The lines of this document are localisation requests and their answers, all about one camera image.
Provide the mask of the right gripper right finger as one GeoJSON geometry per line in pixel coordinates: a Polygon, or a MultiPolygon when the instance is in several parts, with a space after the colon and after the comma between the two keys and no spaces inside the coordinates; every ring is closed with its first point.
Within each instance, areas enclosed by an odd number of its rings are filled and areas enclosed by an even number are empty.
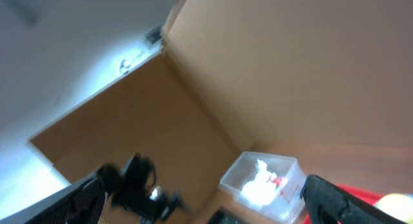
{"type": "Polygon", "coordinates": [[[403,224],[404,222],[311,174],[300,192],[311,224],[403,224]]]}

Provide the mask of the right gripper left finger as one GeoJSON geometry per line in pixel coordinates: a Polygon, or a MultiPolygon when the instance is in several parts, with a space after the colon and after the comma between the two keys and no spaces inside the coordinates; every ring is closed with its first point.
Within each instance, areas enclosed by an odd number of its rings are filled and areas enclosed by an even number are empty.
{"type": "Polygon", "coordinates": [[[1,224],[97,224],[105,199],[102,179],[91,176],[3,218],[1,224]]]}

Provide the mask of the red snack wrapper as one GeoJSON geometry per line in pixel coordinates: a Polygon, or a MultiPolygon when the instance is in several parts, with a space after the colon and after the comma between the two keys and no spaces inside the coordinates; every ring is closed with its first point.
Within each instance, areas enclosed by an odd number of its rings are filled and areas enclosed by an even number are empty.
{"type": "Polygon", "coordinates": [[[274,186],[275,191],[283,193],[282,189],[288,183],[288,178],[284,176],[271,176],[267,181],[274,186]]]}

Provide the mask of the white napkin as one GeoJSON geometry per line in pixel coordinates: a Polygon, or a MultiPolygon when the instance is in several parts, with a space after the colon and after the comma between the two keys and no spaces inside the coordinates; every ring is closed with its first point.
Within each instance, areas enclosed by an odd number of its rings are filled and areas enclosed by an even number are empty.
{"type": "Polygon", "coordinates": [[[277,185],[274,180],[277,174],[267,170],[268,165],[258,159],[256,168],[258,169],[255,178],[243,185],[241,195],[250,203],[257,206],[269,205],[275,199],[277,185]]]}

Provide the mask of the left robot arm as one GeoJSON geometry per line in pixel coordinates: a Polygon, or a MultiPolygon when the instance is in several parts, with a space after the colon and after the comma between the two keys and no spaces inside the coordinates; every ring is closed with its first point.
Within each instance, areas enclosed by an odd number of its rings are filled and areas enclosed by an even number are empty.
{"type": "Polygon", "coordinates": [[[169,195],[157,185],[155,164],[146,156],[135,154],[123,169],[107,163],[97,170],[97,175],[112,198],[111,207],[138,215],[140,223],[165,222],[177,209],[192,213],[178,191],[169,195]]]}

